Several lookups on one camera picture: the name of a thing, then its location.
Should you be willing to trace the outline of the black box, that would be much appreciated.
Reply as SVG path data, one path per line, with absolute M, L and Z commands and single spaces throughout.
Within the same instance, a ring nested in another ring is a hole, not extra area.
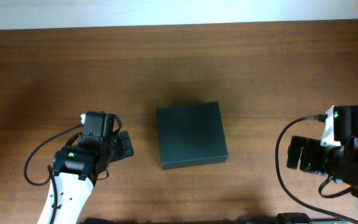
M 159 108 L 156 114 L 163 170 L 227 161 L 229 154 L 217 101 Z

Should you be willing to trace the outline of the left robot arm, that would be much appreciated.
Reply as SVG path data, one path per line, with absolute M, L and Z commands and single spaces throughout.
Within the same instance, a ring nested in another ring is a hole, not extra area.
M 118 115 L 89 111 L 48 167 L 50 187 L 39 223 L 76 223 L 96 182 L 109 165 L 134 155 L 129 133 Z

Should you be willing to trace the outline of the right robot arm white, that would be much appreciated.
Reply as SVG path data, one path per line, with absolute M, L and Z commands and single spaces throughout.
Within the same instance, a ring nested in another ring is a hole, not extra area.
M 332 106 L 325 113 L 300 117 L 284 127 L 275 145 L 275 170 L 281 188 L 299 205 L 340 221 L 358 223 L 354 218 L 325 210 L 294 196 L 285 186 L 280 172 L 279 148 L 286 131 L 301 121 L 324 123 L 321 139 L 292 136 L 287 151 L 287 167 L 325 177 L 318 188 L 322 198 L 351 194 L 358 211 L 358 105 Z

